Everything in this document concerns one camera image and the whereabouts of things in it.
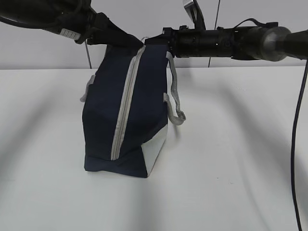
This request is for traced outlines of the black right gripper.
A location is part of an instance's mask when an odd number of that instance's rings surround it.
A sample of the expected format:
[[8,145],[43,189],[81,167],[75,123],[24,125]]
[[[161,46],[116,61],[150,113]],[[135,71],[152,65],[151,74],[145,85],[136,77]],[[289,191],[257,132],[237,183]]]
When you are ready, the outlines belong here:
[[146,45],[167,45],[177,58],[190,57],[233,57],[234,35],[231,29],[216,30],[189,29],[181,26],[178,30],[164,27],[163,32],[147,38]]

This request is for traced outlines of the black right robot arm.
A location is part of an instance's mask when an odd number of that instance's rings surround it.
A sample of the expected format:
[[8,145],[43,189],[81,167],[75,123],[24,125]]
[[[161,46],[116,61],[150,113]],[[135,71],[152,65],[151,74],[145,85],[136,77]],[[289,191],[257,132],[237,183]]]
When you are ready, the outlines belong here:
[[308,58],[308,32],[292,33],[276,22],[255,26],[218,27],[215,30],[165,27],[145,44],[164,44],[178,58],[219,57],[279,62],[286,57]]

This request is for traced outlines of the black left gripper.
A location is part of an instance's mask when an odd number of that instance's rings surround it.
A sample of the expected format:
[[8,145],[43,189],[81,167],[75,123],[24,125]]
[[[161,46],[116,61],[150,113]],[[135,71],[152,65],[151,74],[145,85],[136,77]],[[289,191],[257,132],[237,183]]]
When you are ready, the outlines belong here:
[[138,38],[117,27],[104,13],[97,13],[89,4],[82,5],[77,12],[63,13],[57,21],[59,35],[77,44],[91,38],[91,45],[143,46]]

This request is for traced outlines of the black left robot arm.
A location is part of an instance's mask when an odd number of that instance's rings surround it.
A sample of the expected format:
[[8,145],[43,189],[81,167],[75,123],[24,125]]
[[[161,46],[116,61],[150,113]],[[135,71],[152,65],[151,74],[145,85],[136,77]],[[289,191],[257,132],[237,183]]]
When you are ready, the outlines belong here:
[[0,21],[19,28],[45,30],[77,44],[143,46],[104,13],[96,12],[90,0],[2,0]]

